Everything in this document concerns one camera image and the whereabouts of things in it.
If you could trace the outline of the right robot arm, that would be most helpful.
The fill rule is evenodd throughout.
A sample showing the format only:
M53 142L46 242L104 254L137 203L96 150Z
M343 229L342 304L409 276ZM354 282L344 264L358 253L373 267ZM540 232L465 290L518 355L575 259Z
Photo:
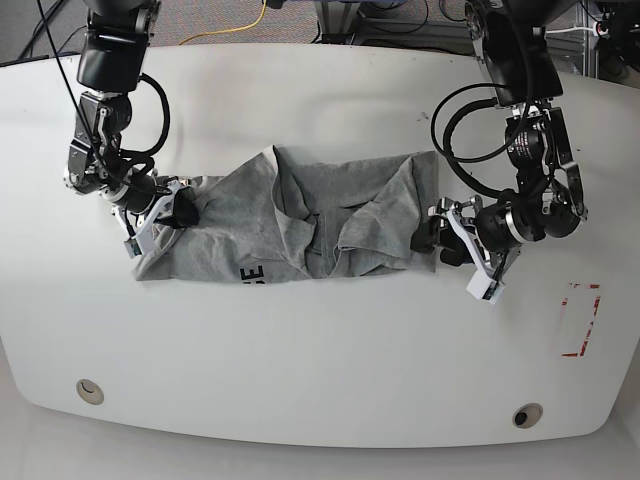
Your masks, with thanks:
M161 85L143 71L147 48L161 7L158 1L90 1L77 80L85 87L73 98L76 110L65 184L81 195L97 192L110 202L128 238L131 257L156 251L157 227L184 229L199 222L189 181L161 176L155 155L171 125L170 106ZM130 93L149 85L162 109L159 139L139 151L122 146L132 120Z

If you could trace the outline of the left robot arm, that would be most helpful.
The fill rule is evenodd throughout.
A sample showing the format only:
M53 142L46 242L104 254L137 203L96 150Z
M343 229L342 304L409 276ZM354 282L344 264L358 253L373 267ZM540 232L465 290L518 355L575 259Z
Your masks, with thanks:
M467 285L478 300L496 303L503 278L523 245L546 237L565 238L587 220L581 174L573 159L563 113L553 106L563 93L548 52L547 25L564 6L545 1L468 1L465 17L484 87L494 96L456 111L442 133L430 133L436 151L473 191L465 202L444 197L428 211L411 247L440 251L443 263L471 264ZM503 108L505 140L478 157L454 154L452 137L468 115Z

